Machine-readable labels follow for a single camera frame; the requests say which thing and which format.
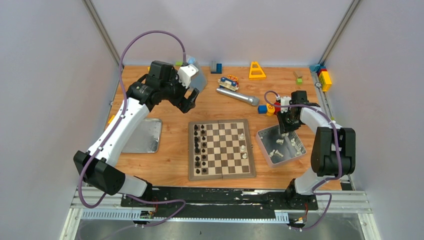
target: silver microphone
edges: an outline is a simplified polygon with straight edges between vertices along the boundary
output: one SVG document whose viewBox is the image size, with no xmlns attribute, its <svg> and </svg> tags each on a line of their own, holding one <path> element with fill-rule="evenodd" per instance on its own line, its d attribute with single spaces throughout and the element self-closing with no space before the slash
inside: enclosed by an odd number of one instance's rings
<svg viewBox="0 0 424 240">
<path fill-rule="evenodd" d="M 216 91 L 218 93 L 222 94 L 222 95 L 243 101 L 243 102 L 248 103 L 252 106 L 257 106 L 259 104 L 259 98 L 255 97 L 255 96 L 246 96 L 244 94 L 241 94 L 241 93 L 238 93 L 238 92 L 235 92 L 235 91 L 231 91 L 231 90 L 228 90 L 228 89 L 225 89 L 225 88 L 220 88 L 220 87 L 218 87 L 216 89 Z"/>
</svg>

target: orange plastic triangle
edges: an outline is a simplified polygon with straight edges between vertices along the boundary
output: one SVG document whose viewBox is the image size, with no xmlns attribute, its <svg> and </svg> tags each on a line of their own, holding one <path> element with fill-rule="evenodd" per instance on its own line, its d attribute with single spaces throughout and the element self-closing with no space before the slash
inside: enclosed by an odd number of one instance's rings
<svg viewBox="0 0 424 240">
<path fill-rule="evenodd" d="M 265 75 L 265 72 L 262 70 L 259 63 L 257 61 L 252 61 L 250 64 L 249 79 L 263 80 L 266 78 L 267 78 L 267 75 Z"/>
</svg>

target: wooden tabletop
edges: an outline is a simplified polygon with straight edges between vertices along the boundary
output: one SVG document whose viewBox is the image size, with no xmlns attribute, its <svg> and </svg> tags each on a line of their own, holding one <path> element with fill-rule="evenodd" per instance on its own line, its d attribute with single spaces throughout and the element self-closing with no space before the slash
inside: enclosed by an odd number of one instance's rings
<svg viewBox="0 0 424 240">
<path fill-rule="evenodd" d="M 258 97 L 261 105 L 265 104 L 264 93 L 267 90 L 274 90 L 281 96 L 290 96 L 296 90 L 306 90 L 310 102 L 317 103 L 318 98 L 308 68 L 263 67 L 262 69 L 266 74 L 265 80 L 249 80 L 249 67 L 224 66 L 222 74 L 210 74 L 209 67 L 203 67 L 202 70 L 208 79 L 208 84 L 198 95 L 196 107 L 183 114 L 168 101 L 163 101 L 155 106 L 147 117 L 161 119 L 163 123 L 158 151 L 144 154 L 122 153 L 116 168 L 157 186 L 285 189 L 293 178 L 301 176 L 311 166 L 314 134 L 307 126 L 301 126 L 296 133 L 306 148 L 306 155 L 300 160 L 280 167 L 269 167 L 256 143 L 255 136 L 259 130 L 277 125 L 277 117 L 258 114 L 257 106 L 251 106 L 217 93 L 218 79 L 227 75 L 237 76 L 239 78 L 238 92 Z M 293 75 L 293 71 L 296 70 L 303 73 L 302 85 L 296 85 Z M 122 74 L 125 89 L 147 72 L 146 66 L 126 66 Z M 272 94 L 269 94 L 268 97 L 272 101 L 275 100 Z M 122 90 L 118 86 L 109 117 L 119 110 L 122 100 Z M 228 119 L 248 120 L 256 177 L 189 181 L 189 122 Z M 339 181 L 333 181 L 321 189 L 340 190 L 341 187 Z"/>
</svg>

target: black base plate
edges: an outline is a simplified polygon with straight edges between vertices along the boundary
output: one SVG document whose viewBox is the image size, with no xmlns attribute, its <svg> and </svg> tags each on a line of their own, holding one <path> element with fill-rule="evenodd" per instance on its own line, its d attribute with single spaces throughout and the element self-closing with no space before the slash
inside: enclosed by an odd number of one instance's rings
<svg viewBox="0 0 424 240">
<path fill-rule="evenodd" d="M 303 204 L 289 206 L 284 201 L 284 191 L 238 188 L 172 187 L 154 186 L 152 199 L 158 201 L 184 199 L 185 208 L 178 213 L 179 218 L 234 218 L 234 219 L 273 219 L 274 210 L 305 210 Z M 317 210 L 317 199 L 308 203 L 309 210 Z M 158 205 L 155 217 L 167 217 L 178 208 L 177 204 Z M 122 207 L 153 207 L 129 197 L 121 200 Z"/>
</svg>

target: white wall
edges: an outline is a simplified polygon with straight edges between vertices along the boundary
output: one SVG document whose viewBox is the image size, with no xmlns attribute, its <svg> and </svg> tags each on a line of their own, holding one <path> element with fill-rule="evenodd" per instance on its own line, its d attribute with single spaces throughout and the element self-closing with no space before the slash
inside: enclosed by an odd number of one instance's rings
<svg viewBox="0 0 424 240">
<path fill-rule="evenodd" d="M 0 239 L 58 239 L 117 67 L 80 0 L 0 3 Z"/>
<path fill-rule="evenodd" d="M 384 240 L 423 239 L 424 1 L 362 1 L 329 56 L 336 120 L 356 131 L 354 182 Z"/>
<path fill-rule="evenodd" d="M 166 30 L 200 64 L 316 64 L 351 0 L 93 0 L 119 54 L 137 35 Z M 181 60 L 178 42 L 149 35 L 125 56 L 127 65 Z"/>
</svg>

